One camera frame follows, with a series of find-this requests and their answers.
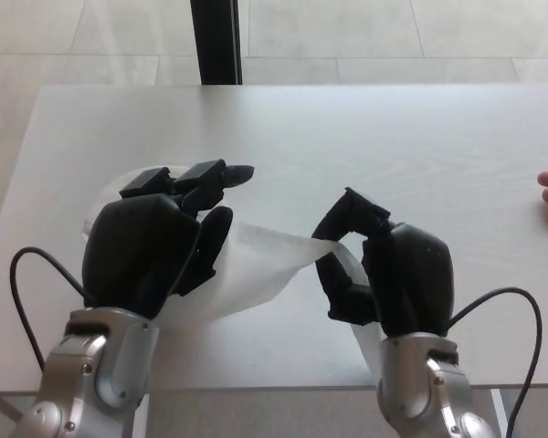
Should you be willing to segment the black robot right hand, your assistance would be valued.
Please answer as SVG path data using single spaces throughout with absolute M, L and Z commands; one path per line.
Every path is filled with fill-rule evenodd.
M 321 219 L 312 238 L 341 241 L 364 237 L 361 265 L 366 285 L 348 275 L 337 255 L 316 263 L 331 319 L 365 326 L 377 323 L 389 337 L 427 332 L 444 337 L 454 307 L 454 271 L 448 246 L 347 188 Z

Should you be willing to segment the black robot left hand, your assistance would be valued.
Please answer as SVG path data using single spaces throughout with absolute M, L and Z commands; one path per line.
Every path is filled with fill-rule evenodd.
M 200 162 L 178 177 L 166 167 L 140 172 L 107 203 L 90 229 L 82 263 L 89 307 L 156 318 L 216 275 L 233 211 L 224 191 L 249 181 L 251 165 Z

